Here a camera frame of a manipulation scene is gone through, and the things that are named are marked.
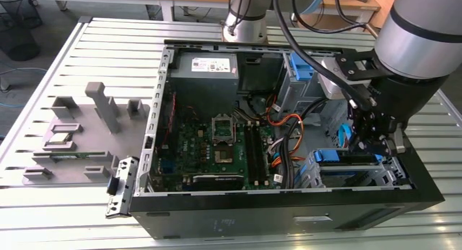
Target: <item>motherboard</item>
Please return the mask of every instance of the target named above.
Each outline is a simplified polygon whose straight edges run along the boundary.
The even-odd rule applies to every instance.
[[[157,192],[272,189],[265,150],[272,128],[216,116],[182,123],[174,154],[157,159],[150,178]]]

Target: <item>green motherboard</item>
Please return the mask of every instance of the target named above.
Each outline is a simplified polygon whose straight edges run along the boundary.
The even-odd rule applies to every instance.
[[[239,175],[244,177],[243,188],[271,189],[268,178],[268,162],[265,159],[267,139],[272,136],[272,129],[267,126],[233,124],[233,143],[212,143],[210,123],[185,123],[178,127],[176,153],[170,157],[157,160],[156,172],[152,174],[154,191],[188,191],[192,177],[196,175]],[[245,130],[253,130],[257,141],[252,145]],[[229,125],[214,126],[214,134],[231,135]],[[247,161],[247,150],[257,152],[260,164],[259,179],[252,178],[253,162]]]

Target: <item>metal bracket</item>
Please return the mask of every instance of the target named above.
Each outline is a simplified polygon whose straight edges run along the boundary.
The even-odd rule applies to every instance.
[[[128,157],[118,161],[117,172],[110,177],[106,193],[110,195],[105,218],[126,218],[132,198],[138,158]]]

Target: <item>label sticker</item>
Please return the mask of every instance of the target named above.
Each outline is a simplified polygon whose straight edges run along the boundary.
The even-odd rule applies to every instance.
[[[272,109],[276,111],[276,112],[279,112],[280,111],[280,106],[277,106],[276,104],[272,104]]]
[[[272,180],[273,180],[275,182],[277,182],[277,183],[281,183],[281,178],[283,178],[283,176],[281,176],[281,175],[275,174],[275,175],[273,175],[273,179],[272,179]]]
[[[229,59],[227,58],[193,58],[190,71],[201,71],[208,73],[228,73]]]

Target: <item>white sticker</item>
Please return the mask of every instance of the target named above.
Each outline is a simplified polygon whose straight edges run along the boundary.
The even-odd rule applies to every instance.
[[[277,182],[277,183],[281,183],[281,178],[283,178],[283,176],[281,176],[281,175],[275,174],[275,175],[273,175],[273,179],[272,179],[272,180],[273,180],[275,182]]]
[[[277,106],[276,104],[272,104],[272,109],[276,111],[276,112],[279,112],[279,110],[280,110],[280,106]]]
[[[305,221],[332,221],[328,216],[295,216],[295,222],[305,222]]]
[[[208,73],[228,73],[229,59],[227,58],[193,58],[190,71],[202,71]]]

